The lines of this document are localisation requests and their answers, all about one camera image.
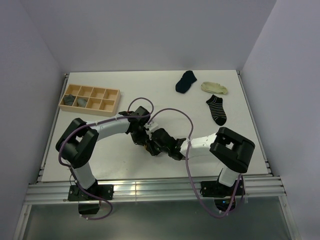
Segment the light grey sock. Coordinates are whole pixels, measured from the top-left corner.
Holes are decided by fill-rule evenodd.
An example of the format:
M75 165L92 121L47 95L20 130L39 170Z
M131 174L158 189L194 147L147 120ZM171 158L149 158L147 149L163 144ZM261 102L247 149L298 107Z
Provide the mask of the light grey sock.
M87 102L88 100L82 97L76 99L77 106L80 108L85 108L87 105Z

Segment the dark grey sock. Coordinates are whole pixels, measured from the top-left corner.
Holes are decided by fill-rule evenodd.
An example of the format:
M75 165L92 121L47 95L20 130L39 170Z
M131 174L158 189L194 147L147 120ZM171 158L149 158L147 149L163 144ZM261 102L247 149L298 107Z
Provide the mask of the dark grey sock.
M65 95L63 97L63 104L66 106L72 106L76 97L72 94Z

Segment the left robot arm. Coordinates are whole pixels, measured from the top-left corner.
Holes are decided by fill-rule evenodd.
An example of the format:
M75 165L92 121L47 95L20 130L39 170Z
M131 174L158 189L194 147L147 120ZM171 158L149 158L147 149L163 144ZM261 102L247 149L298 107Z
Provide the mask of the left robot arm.
M139 130L150 119L150 113L142 106L136 111L122 111L114 117L102 121L86 122L74 119L56 143L58 161L68 167L76 183L79 194L86 200L96 197L98 188L89 160L96 143L116 134L129 134Z

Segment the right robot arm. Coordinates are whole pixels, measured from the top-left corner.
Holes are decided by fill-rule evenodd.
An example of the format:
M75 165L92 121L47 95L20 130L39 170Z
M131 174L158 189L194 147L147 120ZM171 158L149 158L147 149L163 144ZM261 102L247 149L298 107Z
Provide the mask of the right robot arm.
M239 174L248 171L256 147L253 141L227 127L220 127L216 133L194 139L175 139L164 128L158 127L146 132L150 139L147 149L153 156L166 153L176 161L214 156L222 162L224 167L216 183L216 189L222 195L229 194Z

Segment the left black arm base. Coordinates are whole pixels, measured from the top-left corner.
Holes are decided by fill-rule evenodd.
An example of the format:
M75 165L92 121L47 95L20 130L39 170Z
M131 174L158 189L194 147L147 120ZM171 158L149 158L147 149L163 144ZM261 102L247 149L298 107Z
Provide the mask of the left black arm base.
M81 215L95 215L100 210L103 200L110 201L113 199L114 185L103 184L94 185L85 190L86 193L77 185L71 185L67 196L68 202L78 202L78 212ZM88 201L100 201L99 203L85 203Z

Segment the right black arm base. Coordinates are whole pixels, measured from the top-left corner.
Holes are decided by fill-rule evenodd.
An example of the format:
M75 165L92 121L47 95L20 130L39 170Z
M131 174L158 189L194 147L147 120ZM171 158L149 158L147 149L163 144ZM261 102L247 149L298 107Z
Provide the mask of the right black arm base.
M225 212L227 208L229 207L229 204L231 202L231 198L233 195L234 188L236 186L236 182L234 182L232 187L225 186L221 183L219 183L217 180L214 181L201 181L201 189L200 194L204 198L214 198L214 204L217 207L218 210ZM244 187L244 181L241 178L239 180L239 184L237 187L237 190L235 192L235 197L232 202L230 211L233 211L237 206L236 197L241 197L241 201L244 198L245 195L245 187Z

